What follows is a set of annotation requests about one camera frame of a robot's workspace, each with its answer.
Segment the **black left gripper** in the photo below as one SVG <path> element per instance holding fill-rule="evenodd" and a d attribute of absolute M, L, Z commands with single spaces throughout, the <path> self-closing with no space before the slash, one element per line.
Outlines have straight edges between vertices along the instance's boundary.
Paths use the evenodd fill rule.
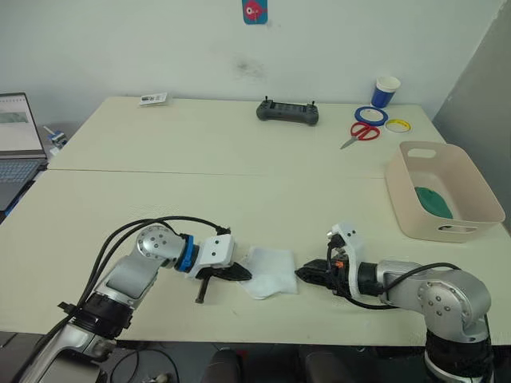
<path fill-rule="evenodd" d="M 212 277 L 227 281 L 247 281 L 252 278 L 252 273 L 241 266 L 233 263 L 231 267 L 204 267 L 198 272 L 198 279 L 201 280 L 200 289 L 196 296 L 195 303 L 203 304 L 207 293 L 208 284 Z"/>

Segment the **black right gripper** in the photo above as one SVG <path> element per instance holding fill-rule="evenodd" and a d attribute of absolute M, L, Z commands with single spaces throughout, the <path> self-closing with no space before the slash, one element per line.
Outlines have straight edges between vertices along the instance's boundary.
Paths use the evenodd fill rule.
<path fill-rule="evenodd" d="M 345 246 L 339 234 L 331 235 L 327 244 L 327 260 L 311 260 L 296 270 L 295 275 L 305 283 L 329 285 L 328 289 L 334 295 L 351 298 L 348 280 L 350 261 Z"/>

